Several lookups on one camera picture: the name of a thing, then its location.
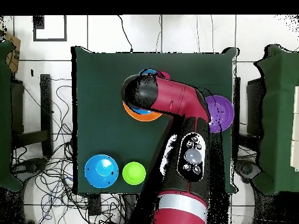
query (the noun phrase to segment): black cable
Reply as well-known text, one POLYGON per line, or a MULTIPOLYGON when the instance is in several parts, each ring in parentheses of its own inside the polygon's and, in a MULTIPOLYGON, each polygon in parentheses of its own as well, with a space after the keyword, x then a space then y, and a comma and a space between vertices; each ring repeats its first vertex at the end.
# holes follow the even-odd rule
MULTIPOLYGON (((121 20, 121 27, 123 28, 123 31, 124 31, 124 25, 123 25, 123 20, 122 20, 122 18, 119 16, 119 15, 117 15, 119 18, 120 18, 120 20, 121 20)), ((129 40, 128 40, 128 37, 127 37, 127 34, 126 34, 126 32, 124 31, 124 35, 126 36, 126 38, 127 38, 127 41, 128 41, 128 43, 130 44, 130 46, 131 46, 131 50, 130 50, 130 52, 132 53, 133 52, 133 48, 132 48, 132 45, 131 45, 131 43, 129 42, 129 40)))
POLYGON ((160 28, 161 28, 161 31, 159 32, 159 34, 158 34, 158 38, 157 38, 157 43, 156 43, 156 52, 157 52, 157 48, 158 48, 158 41, 159 41, 159 37, 160 37, 160 34, 161 34, 161 32, 162 32, 162 25, 161 25, 161 16, 162 15, 160 15, 160 17, 159 17, 159 24, 160 24, 160 28))
MULTIPOLYGON (((59 126, 59 132, 58 132, 58 134, 57 134, 57 136, 56 136, 56 139, 54 140, 54 141, 52 141, 52 142, 55 142, 57 139, 58 139, 58 135, 59 135, 59 133, 60 133, 60 131, 62 130, 62 128, 63 128, 63 126, 65 126, 65 127, 67 127, 68 128, 68 126, 66 125, 66 124, 64 124, 64 123, 61 123, 61 126, 58 124, 58 122, 56 122, 56 120, 55 119, 53 119, 52 118, 52 116, 47 112, 47 111, 45 111, 45 109, 44 108, 42 108, 41 107, 41 105, 40 104, 38 104, 38 102, 36 101, 36 99, 29 93, 29 91, 25 88, 25 86, 22 84, 22 86, 24 87, 24 89, 28 92, 28 94, 30 95, 30 97, 35 101, 35 103, 46 113, 46 114, 48 114, 50 117, 51 117, 51 119, 52 120, 54 120, 54 122, 59 126)), ((60 86, 59 88, 62 88, 62 87, 68 87, 68 88, 71 88, 71 86, 60 86)), ((57 95, 57 97, 59 98, 59 99, 61 99, 67 106, 68 106, 68 104, 62 99, 62 98, 60 98, 59 97, 59 95, 58 95, 58 93, 57 93, 57 91, 58 91, 58 89, 56 90, 56 95, 57 95)))
POLYGON ((249 156, 249 157, 251 157, 251 156, 256 156, 257 155, 257 153, 255 152, 255 153, 253 153, 253 154, 250 154, 248 151, 250 151, 250 149, 248 149, 248 150, 246 150, 246 149, 243 149, 242 147, 240 147, 239 146, 239 149, 242 149, 243 151, 245 151, 248 155, 245 155, 245 156, 238 156, 238 158, 243 158, 243 157, 247 157, 247 156, 249 156))
POLYGON ((19 155, 19 157, 18 157, 18 159, 17 159, 17 161, 18 161, 18 163, 20 163, 20 157, 22 156, 22 155, 24 155, 26 152, 27 152, 27 148, 24 146, 24 147, 22 147, 22 148, 25 148, 25 151, 22 153, 22 154, 20 154, 19 155))
POLYGON ((199 45, 199 28, 198 28, 197 15, 196 15, 196 30, 197 30, 197 40, 198 40, 198 45, 199 45))
POLYGON ((61 81, 61 80, 71 81, 72 79, 65 79, 65 78, 53 79, 53 78, 51 78, 51 80, 52 80, 52 81, 61 81))
POLYGON ((243 155, 243 156, 238 156, 237 159, 244 159, 244 158, 256 158, 256 154, 252 155, 243 155))
POLYGON ((59 218, 57 224, 59 224, 60 220, 64 217, 64 215, 67 213, 67 211, 68 211, 68 208, 67 208, 67 210, 63 213, 63 215, 59 218))
MULTIPOLYGON (((57 140, 58 135, 59 135, 60 132, 62 132, 62 130, 64 130, 65 132, 69 132, 69 133, 66 133, 66 134, 72 134, 72 131, 70 130, 70 128, 69 128, 65 123, 63 123, 65 116, 66 116, 67 113, 69 112, 69 105, 67 104, 67 102, 65 102, 65 101, 64 101, 62 98, 60 98, 59 95, 58 95, 58 90, 59 90, 60 88, 63 88, 63 87, 71 88, 70 86, 60 86, 60 87, 56 90, 56 95, 57 95, 57 97, 58 97, 61 101, 63 101, 63 102, 67 105, 68 110, 67 110, 66 114, 64 114, 64 116, 62 117, 61 109, 59 108, 59 106, 58 106, 56 103, 54 103, 54 102, 52 101, 52 102, 58 107, 58 109, 59 109, 59 111, 60 111, 60 121, 61 121, 61 125, 59 125, 59 124, 56 122, 56 120, 54 120, 54 119, 52 118, 52 119, 56 122, 56 124, 60 127, 59 132, 58 132, 57 137, 56 137, 56 139, 54 140, 54 142, 57 140)), ((29 94, 29 95, 33 98, 33 100, 36 102, 36 100, 34 99, 34 97, 33 97, 29 92, 28 92, 28 94, 29 94)), ((47 163, 47 166, 49 166, 49 165, 54 165, 54 166, 53 166, 52 168, 50 168, 50 169, 47 169, 47 170, 45 170, 45 171, 42 171, 42 172, 41 172, 38 176, 36 176, 36 178, 35 178, 35 181, 34 181, 34 182, 35 182, 37 188, 39 188, 39 190, 41 190, 42 192, 45 193, 44 197, 43 197, 42 200, 41 200, 41 209, 42 209, 42 211, 43 211, 43 217, 40 219, 39 224, 42 224, 42 222, 43 222, 44 220, 49 220, 49 219, 51 219, 51 215, 49 215, 49 213, 50 213, 50 211, 52 210, 53 207, 65 206, 65 207, 67 207, 67 210, 68 210, 68 208, 70 208, 70 205, 69 205, 70 203, 72 203, 73 206, 74 206, 74 207, 72 207, 72 208, 76 208, 76 209, 79 211, 80 216, 81 216, 81 218, 82 218, 84 221, 86 221, 88 224, 97 224, 96 222, 91 223, 90 220, 87 219, 86 214, 87 214, 87 209, 88 209, 88 207, 87 207, 86 204, 84 204, 84 205, 80 205, 80 203, 82 203, 82 200, 84 200, 84 199, 82 199, 81 202, 77 202, 77 201, 76 201, 76 199, 77 199, 77 195, 73 194, 73 192, 72 192, 72 188, 68 185, 68 183, 67 183, 67 181, 66 181, 69 177, 72 177, 71 174, 69 174, 69 173, 67 173, 67 172, 65 171, 66 167, 67 167, 68 165, 72 164, 72 151, 71 151, 70 146, 71 146, 71 142, 65 142, 65 140, 64 140, 64 143, 63 143, 63 144, 61 144, 61 145, 59 145, 58 147, 56 147, 56 149, 55 149, 55 151, 53 152, 53 154, 55 154, 58 150, 60 150, 60 149, 63 147, 63 148, 64 148, 64 157, 61 158, 61 159, 58 159, 56 162, 50 162, 50 163, 47 163), (51 183, 48 183, 48 182, 47 182, 47 179, 46 179, 47 177, 51 177, 51 178, 56 179, 56 180, 54 180, 54 181, 51 182, 51 183), (38 179, 40 179, 40 182, 46 186, 46 188, 49 190, 49 192, 47 192, 47 191, 45 191, 45 190, 43 190, 43 189, 41 189, 41 188, 39 187, 39 185, 38 185, 38 183, 37 183, 37 180, 38 180, 38 179), (55 184, 55 187, 54 187, 54 189, 51 189, 50 186, 53 185, 53 184, 55 184), (46 197, 50 197, 50 200, 49 200, 50 205, 49 205, 49 204, 43 204, 43 201, 44 201, 44 199, 45 199, 46 197), (83 216, 83 214, 81 213, 80 209, 86 211, 86 212, 85 212, 85 216, 83 216)), ((20 157, 21 157, 23 154, 21 154, 18 158, 16 158, 17 162, 20 161, 20 157)), ((112 222, 111 218, 112 218, 113 214, 111 213, 111 211, 112 211, 112 210, 115 210, 115 209, 118 210, 118 212, 120 213, 120 222, 119 222, 118 224, 121 224, 121 219, 122 219, 122 218, 123 218, 123 219, 125 220, 125 222, 126 222, 126 210, 125 210, 125 215, 123 215, 123 213, 122 213, 122 208, 125 209, 126 206, 127 206, 127 205, 126 205, 126 202, 125 202, 125 204, 122 204, 121 200, 119 201, 119 200, 118 200, 115 196, 113 196, 113 195, 112 195, 112 197, 110 197, 110 198, 108 198, 108 199, 111 199, 111 198, 115 198, 115 199, 117 200, 117 202, 119 202, 120 209, 117 207, 117 205, 116 205, 114 202, 111 203, 111 204, 110 204, 110 208, 109 208, 109 210, 107 210, 107 211, 102 211, 102 212, 101 212, 101 215, 104 215, 105 217, 107 217, 107 220, 105 220, 105 221, 100 220, 100 221, 99 221, 99 224, 100 224, 100 223, 101 223, 101 224, 107 224, 107 222, 112 222)))
POLYGON ((213 24, 212 15, 211 15, 211 21, 212 21, 212 48, 213 48, 213 52, 214 52, 214 24, 213 24))

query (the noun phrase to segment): purple bowl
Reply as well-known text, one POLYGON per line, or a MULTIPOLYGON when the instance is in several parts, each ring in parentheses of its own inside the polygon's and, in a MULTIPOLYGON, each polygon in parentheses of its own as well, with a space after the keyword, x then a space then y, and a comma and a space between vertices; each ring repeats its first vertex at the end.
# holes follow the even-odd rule
POLYGON ((210 131, 212 133, 225 131, 234 120, 233 105, 227 98, 219 95, 206 97, 206 102, 211 115, 210 131))

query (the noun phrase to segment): cardboard box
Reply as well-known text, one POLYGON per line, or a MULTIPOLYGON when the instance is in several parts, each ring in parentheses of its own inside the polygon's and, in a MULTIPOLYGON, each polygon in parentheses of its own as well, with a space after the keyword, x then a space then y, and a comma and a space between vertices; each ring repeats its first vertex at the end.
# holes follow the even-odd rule
POLYGON ((9 33, 5 33, 5 40, 12 42, 12 44, 16 47, 6 57, 7 65, 10 67, 12 73, 15 73, 18 71, 19 67, 21 41, 9 33))

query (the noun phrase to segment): blue bowl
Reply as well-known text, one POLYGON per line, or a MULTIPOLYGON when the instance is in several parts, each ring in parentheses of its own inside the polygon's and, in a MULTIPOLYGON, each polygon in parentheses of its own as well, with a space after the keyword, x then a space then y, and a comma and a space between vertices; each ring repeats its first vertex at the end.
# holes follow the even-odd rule
POLYGON ((156 74, 156 71, 154 69, 147 69, 142 73, 142 75, 149 74, 149 73, 156 74))
POLYGON ((152 112, 152 111, 150 111, 150 110, 144 110, 144 109, 141 109, 141 108, 137 109, 137 108, 134 108, 134 107, 132 107, 132 110, 133 110, 135 113, 138 113, 138 114, 149 114, 149 113, 152 112))
POLYGON ((107 188, 117 180, 119 167, 110 156, 95 155, 87 161, 84 173, 93 187, 107 188))

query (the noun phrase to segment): green tabletop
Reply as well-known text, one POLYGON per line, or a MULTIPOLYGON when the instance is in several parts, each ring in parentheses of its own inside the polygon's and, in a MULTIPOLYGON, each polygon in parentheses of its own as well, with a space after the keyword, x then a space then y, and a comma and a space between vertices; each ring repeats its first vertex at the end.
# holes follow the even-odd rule
MULTIPOLYGON (((155 148, 170 117, 162 115, 151 122, 130 117, 123 107, 121 86, 130 75, 152 68, 167 72, 171 79, 207 88, 214 95, 232 100, 232 62, 236 48, 222 54, 181 53, 92 53, 81 47, 72 52, 77 79, 78 123, 78 193, 139 193, 139 185, 127 184, 121 173, 129 162, 141 163, 146 171, 151 166, 155 148), (119 166, 119 177, 108 188, 92 187, 85 178, 84 167, 97 154, 111 156, 119 166)), ((226 189, 230 184, 231 128, 222 133, 226 189)))
POLYGON ((264 58, 256 63, 266 86, 261 119, 264 136, 259 157, 263 172, 253 183, 265 195, 299 192, 299 172, 290 166, 299 52, 289 52, 278 45, 270 45, 265 51, 264 58))

